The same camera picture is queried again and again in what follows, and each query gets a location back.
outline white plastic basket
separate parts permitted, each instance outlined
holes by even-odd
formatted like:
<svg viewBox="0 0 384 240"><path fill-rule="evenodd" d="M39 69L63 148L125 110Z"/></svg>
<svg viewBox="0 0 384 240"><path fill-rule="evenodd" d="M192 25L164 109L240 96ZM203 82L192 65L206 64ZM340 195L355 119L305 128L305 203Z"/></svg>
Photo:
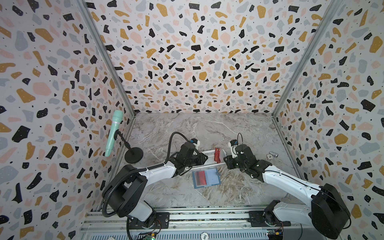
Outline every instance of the white plastic basket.
<svg viewBox="0 0 384 240"><path fill-rule="evenodd" d="M215 150L203 151L201 153L204 153L205 155L207 155L208 159L205 161L204 165L194 166L192 167L192 170L211 168L211 167L216 167L216 166L225 164L224 157L226 156L226 153L224 149L220 149L220 163L215 162Z"/></svg>

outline microphone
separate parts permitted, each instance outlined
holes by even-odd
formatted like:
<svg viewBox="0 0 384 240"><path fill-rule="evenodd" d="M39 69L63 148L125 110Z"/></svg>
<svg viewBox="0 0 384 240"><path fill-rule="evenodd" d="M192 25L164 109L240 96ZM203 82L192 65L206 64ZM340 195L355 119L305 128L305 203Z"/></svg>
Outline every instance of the microphone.
<svg viewBox="0 0 384 240"><path fill-rule="evenodd" d="M115 132L117 130L119 130L119 126L120 126L120 123L122 121L122 116L123 116L123 113L120 110L115 110L113 113L111 129L109 131L107 145L105 147L105 156L106 157L109 157L111 152L112 152L113 145L115 144L114 135L115 135Z"/></svg>

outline microphone stand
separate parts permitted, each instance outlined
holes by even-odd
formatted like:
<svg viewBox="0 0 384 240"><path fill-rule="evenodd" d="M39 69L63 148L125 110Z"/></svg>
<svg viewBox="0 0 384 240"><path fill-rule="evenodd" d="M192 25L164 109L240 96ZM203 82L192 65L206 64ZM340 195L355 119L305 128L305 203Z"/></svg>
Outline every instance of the microphone stand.
<svg viewBox="0 0 384 240"><path fill-rule="evenodd" d="M124 146L128 148L128 151L124 155L124 159L127 163L133 164L139 162L143 158L143 150L139 147L131 148L131 145L125 140L122 133L117 130L114 134L114 139L116 141L118 135L121 137L121 140L124 142Z"/></svg>

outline terrazzo wallpaper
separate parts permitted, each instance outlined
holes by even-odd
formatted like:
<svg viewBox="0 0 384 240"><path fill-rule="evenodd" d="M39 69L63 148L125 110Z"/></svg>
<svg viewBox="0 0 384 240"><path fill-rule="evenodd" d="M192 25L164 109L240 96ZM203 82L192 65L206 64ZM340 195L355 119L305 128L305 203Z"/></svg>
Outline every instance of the terrazzo wallpaper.
<svg viewBox="0 0 384 240"><path fill-rule="evenodd" d="M272 112L330 1L86 0L136 112Z"/></svg>
<svg viewBox="0 0 384 240"><path fill-rule="evenodd" d="M342 5L277 117L305 179L341 193L342 239L384 238L383 23L382 0Z"/></svg>
<svg viewBox="0 0 384 240"><path fill-rule="evenodd" d="M73 1L0 1L0 37L0 239L76 239L126 107Z"/></svg>

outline round black base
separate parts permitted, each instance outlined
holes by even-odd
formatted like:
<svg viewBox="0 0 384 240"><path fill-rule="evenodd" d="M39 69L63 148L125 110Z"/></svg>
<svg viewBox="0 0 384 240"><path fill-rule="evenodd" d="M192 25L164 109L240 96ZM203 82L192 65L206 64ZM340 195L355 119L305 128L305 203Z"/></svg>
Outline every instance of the round black base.
<svg viewBox="0 0 384 240"><path fill-rule="evenodd" d="M143 158L143 150L139 147L131 148L131 151L127 151L124 155L124 159L127 163L133 164L139 162Z"/></svg>

